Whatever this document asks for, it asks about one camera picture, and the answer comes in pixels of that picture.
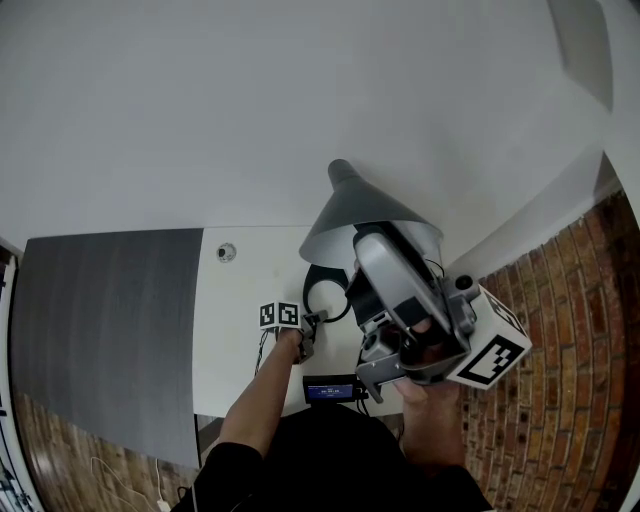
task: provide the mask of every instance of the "white table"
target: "white table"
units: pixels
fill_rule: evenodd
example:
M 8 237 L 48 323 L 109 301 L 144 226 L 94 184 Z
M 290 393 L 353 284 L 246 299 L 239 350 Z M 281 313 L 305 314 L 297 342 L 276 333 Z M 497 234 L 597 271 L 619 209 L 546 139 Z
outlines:
M 253 378 L 261 335 L 258 307 L 272 300 L 302 303 L 302 287 L 309 264 L 300 258 L 298 248 L 308 232 L 308 227 L 204 230 L 193 325 L 196 414 L 226 416 Z M 217 250 L 226 242 L 236 247 L 237 255 L 232 262 L 221 263 Z M 333 304 L 340 309 L 340 301 L 342 304 L 345 301 L 340 289 L 333 284 L 319 284 L 313 293 L 311 307 Z M 330 316 L 337 313 L 329 311 Z M 354 373 L 361 342 L 362 333 L 353 311 L 336 323 L 322 325 L 315 355 L 293 367 L 284 415 L 307 407 L 302 390 L 303 375 Z M 263 361 L 273 344 L 273 335 L 269 335 Z M 402 398 L 392 385 L 383 386 L 382 396 L 382 404 L 372 399 L 366 401 L 372 416 L 402 411 Z

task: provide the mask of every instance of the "small display screen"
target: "small display screen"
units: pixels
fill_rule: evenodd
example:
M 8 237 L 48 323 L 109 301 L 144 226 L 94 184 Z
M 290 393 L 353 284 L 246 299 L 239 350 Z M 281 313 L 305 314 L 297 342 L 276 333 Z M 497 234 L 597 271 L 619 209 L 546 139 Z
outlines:
M 334 386 L 308 386 L 309 398 L 312 400 L 323 398 L 351 398 L 353 396 L 353 384 L 340 384 Z

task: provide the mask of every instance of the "floor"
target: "floor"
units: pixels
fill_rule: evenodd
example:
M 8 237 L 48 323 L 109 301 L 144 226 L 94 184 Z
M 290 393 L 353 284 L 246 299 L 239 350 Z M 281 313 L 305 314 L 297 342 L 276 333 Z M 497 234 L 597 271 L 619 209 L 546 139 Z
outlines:
M 157 511 L 158 480 L 155 459 L 108 443 L 48 413 L 24 394 L 15 395 L 15 409 L 27 463 L 43 505 L 50 512 L 139 512 Z M 99 462 L 99 457 L 115 472 L 124 489 Z M 178 487 L 189 486 L 196 471 L 159 461 L 160 488 L 171 505 L 178 502 Z
M 616 510 L 640 460 L 640 231 L 622 194 L 487 277 L 534 343 L 489 392 L 464 388 L 467 466 L 499 510 Z M 28 464 L 48 510 L 142 512 L 155 459 L 107 443 L 16 394 Z M 397 418 L 388 422 L 398 428 Z M 159 463 L 171 505 L 195 472 Z

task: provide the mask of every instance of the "white cable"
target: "white cable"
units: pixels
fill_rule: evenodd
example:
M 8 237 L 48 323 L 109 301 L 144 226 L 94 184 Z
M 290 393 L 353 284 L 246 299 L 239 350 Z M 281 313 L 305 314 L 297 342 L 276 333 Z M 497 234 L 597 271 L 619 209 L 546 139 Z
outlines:
M 127 504 L 127 505 L 129 505 L 133 510 L 135 510 L 136 512 L 140 512 L 140 511 L 139 511 L 136 507 L 134 507 L 130 502 L 128 502 L 127 500 L 125 500 L 125 499 L 121 498 L 121 497 L 120 497 L 120 496 L 118 496 L 117 494 L 115 494 L 115 493 L 111 492 L 111 491 L 107 488 L 107 486 L 106 486 L 106 485 L 103 485 L 103 484 L 101 484 L 101 483 L 100 483 L 100 481 L 96 478 L 96 475 L 94 475 L 94 474 L 93 474 L 93 461 L 94 461 L 94 459 L 95 459 L 95 460 L 97 460 L 98 462 L 100 462 L 101 464 L 103 464 L 103 465 L 104 465 L 104 467 L 106 467 L 106 468 L 109 470 L 109 472 L 113 475 L 113 477 L 118 481 L 118 483 L 119 483 L 122 487 L 124 487 L 127 491 L 130 491 L 130 492 L 132 492 L 132 493 L 134 493 L 134 494 L 137 494 L 138 496 L 141 496 L 141 497 L 142 497 L 142 499 L 144 500 L 144 502 L 147 504 L 147 507 L 149 507 L 149 510 L 151 510 L 151 512 L 157 512 L 155 509 L 151 508 L 151 505 L 149 505 L 149 502 L 147 501 L 147 497 L 146 497 L 144 494 L 142 494 L 141 492 L 138 492 L 138 491 L 134 491 L 133 489 L 130 489 L 129 487 L 127 487 L 126 485 L 124 485 L 124 484 L 122 483 L 122 481 L 118 478 L 118 475 L 116 475 L 116 474 L 115 474 L 115 472 L 113 471 L 113 469 L 111 469 L 111 468 L 109 467 L 109 465 L 108 465 L 105 461 L 103 461 L 100 457 L 91 457 L 91 459 L 90 459 L 90 461 L 89 461 L 89 464 L 90 464 L 90 466 L 91 466 L 91 476 L 95 479 L 95 481 L 98 483 L 98 485 L 99 485 L 100 487 L 102 487 L 105 491 L 107 491 L 107 493 L 109 493 L 109 494 L 110 494 L 111 496 L 113 496 L 114 498 L 117 498 L 117 499 L 119 499 L 120 501 L 122 501 L 122 502 L 126 503 L 126 504 Z
M 156 457 L 156 475 L 158 475 L 158 496 L 160 496 L 160 501 L 164 501 L 162 497 L 162 491 L 160 491 L 160 470 L 158 469 L 158 457 Z

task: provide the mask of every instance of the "gray panel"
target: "gray panel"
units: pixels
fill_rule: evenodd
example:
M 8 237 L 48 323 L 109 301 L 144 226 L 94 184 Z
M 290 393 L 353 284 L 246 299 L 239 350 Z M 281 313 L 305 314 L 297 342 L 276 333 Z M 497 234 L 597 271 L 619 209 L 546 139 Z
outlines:
M 548 0 L 567 75 L 611 112 L 613 64 L 598 0 Z
M 79 427 L 198 467 L 191 380 L 202 230 L 29 240 L 13 384 Z

